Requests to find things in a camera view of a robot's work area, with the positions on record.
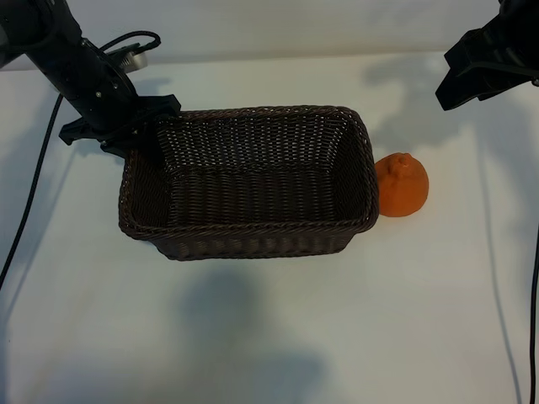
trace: white backdrop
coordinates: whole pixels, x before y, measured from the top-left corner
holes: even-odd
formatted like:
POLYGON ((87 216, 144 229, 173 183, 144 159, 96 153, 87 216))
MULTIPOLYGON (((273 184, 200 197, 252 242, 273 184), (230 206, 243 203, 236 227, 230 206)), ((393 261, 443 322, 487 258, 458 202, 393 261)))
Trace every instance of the white backdrop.
MULTIPOLYGON (((57 133, 0 293, 2 404, 523 404, 539 222, 537 91, 444 112, 441 53, 167 64, 185 110, 346 105, 430 176, 417 215, 340 254, 169 262, 118 223, 121 160, 57 133)), ((55 94, 0 73, 0 263, 55 94)))
MULTIPOLYGON (((163 37, 156 62, 445 51, 496 0, 67 0, 96 45, 134 29, 163 37)), ((26 58, 9 70, 31 68, 26 58)))

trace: black cable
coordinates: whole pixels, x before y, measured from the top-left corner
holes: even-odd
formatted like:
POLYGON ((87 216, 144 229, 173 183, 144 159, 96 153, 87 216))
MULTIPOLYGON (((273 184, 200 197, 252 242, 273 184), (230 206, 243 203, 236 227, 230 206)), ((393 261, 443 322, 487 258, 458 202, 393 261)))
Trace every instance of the black cable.
MULTIPOLYGON (((108 44, 105 44, 101 46, 101 48, 98 49, 100 54, 105 55, 105 60, 108 63, 112 63, 111 67, 115 68, 115 64, 110 60, 110 58, 104 53, 104 51, 108 50, 110 47, 114 45, 118 45, 120 42, 123 42, 124 40, 128 40, 129 38, 133 38, 134 36, 150 36, 154 39, 153 42, 148 44, 147 46, 150 46, 148 49, 154 49, 157 46, 161 44, 161 40, 159 39, 159 35, 154 34, 150 31, 134 31, 129 34, 122 35, 119 38, 116 38, 115 40, 110 41, 108 44)), ((49 146, 49 140, 51 139, 51 133, 52 129, 54 127, 56 117, 58 115, 58 110, 60 109, 61 101, 63 100, 63 96, 59 95, 56 99, 56 104, 54 106, 54 109, 52 110, 51 118, 49 119, 49 125, 47 126, 47 130, 45 133, 45 138, 43 139, 43 144, 41 145, 41 151, 40 156, 37 160, 37 164, 35 167, 34 172, 34 178, 32 179, 32 185, 30 187, 30 192, 28 194, 28 199, 26 201, 26 206, 24 207, 24 213, 23 217, 20 221, 19 228, 17 230, 17 234, 15 235, 15 238, 13 239, 13 243, 11 245, 11 248, 9 250, 8 257, 6 258, 6 262, 3 265, 2 272, 0 273, 0 290, 3 287, 4 280, 6 279, 6 276, 8 275, 9 267, 11 266, 11 262, 13 261, 13 257, 15 256, 15 252, 17 251, 17 247, 19 246, 20 237, 23 235, 24 227, 26 226, 26 221, 28 220, 28 216, 30 213, 30 209, 32 208, 32 203, 34 202, 34 196, 35 191, 37 190, 37 183, 40 179, 41 174, 41 167, 43 166, 43 160, 45 159, 45 153, 47 151, 47 147, 49 146)))
POLYGON ((11 265, 15 252, 17 251, 17 246, 19 245, 20 237, 23 235, 24 226, 26 225, 26 221, 28 220, 30 208, 32 207, 32 202, 34 201, 35 190, 37 189, 37 183, 38 183, 38 180, 40 179, 41 166, 43 165, 43 160, 45 159, 45 153, 47 151, 47 147, 49 146, 49 139, 51 138, 52 128, 54 127, 56 116, 58 115, 58 110, 60 109, 62 100, 63 100, 63 96, 59 95, 58 98, 56 99, 56 104, 54 105, 54 109, 52 110, 51 119, 49 120, 49 126, 47 127, 47 131, 45 133, 45 139, 43 139, 43 144, 41 145, 40 157, 37 159, 34 179, 32 179, 32 186, 30 187, 28 200, 26 201, 26 207, 24 208, 23 218, 20 220, 19 229, 17 230, 17 234, 15 235, 13 244, 11 245, 11 249, 9 250, 8 258, 6 259, 6 263, 3 265, 2 273, 0 274, 0 289, 3 286, 3 281, 6 279, 9 266, 11 265))
POLYGON ((157 48, 158 46, 161 45, 161 37, 159 35, 157 35, 155 32, 152 32, 152 31, 133 31, 133 32, 130 32, 129 34, 119 36, 115 40, 110 41, 108 44, 105 44, 105 45, 101 46, 101 50, 106 51, 106 50, 112 48, 113 46, 118 45, 120 42, 123 42, 125 40, 129 40, 131 38, 135 38, 137 36, 149 36, 150 38, 153 38, 152 42, 138 48, 136 50, 137 53, 142 53, 142 52, 145 52, 145 51, 151 51, 152 49, 155 49, 155 48, 157 48))
POLYGON ((533 279, 531 281, 531 310, 530 310, 530 404, 536 402, 536 304, 537 279, 539 278, 539 232, 537 233, 536 261, 533 266, 533 279))

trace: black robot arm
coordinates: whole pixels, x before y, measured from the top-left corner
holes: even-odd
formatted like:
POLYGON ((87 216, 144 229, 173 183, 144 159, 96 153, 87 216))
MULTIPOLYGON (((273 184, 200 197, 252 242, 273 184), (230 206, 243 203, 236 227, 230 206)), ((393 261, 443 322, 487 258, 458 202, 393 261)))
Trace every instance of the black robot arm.
POLYGON ((539 1, 504 0, 499 15, 467 32, 446 53, 450 71, 438 88, 443 109, 483 101, 524 82, 539 85, 539 1))
MULTIPOLYGON (((149 48, 159 43, 156 36, 149 48)), ((80 113, 61 131, 67 144, 96 139, 118 156, 138 148, 159 158, 148 125, 157 115, 177 114, 180 105, 174 96, 139 97, 121 66, 147 49, 132 45, 105 54, 83 38, 65 0, 0 0, 0 67, 26 54, 80 113)))

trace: orange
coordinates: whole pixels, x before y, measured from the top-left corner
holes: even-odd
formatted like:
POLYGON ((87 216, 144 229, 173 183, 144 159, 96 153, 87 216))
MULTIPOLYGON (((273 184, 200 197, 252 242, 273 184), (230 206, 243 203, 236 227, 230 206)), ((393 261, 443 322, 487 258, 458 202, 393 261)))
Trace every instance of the orange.
POLYGON ((429 177, 423 164, 408 153, 395 153, 375 167, 382 215, 408 216, 423 207, 429 196, 429 177))

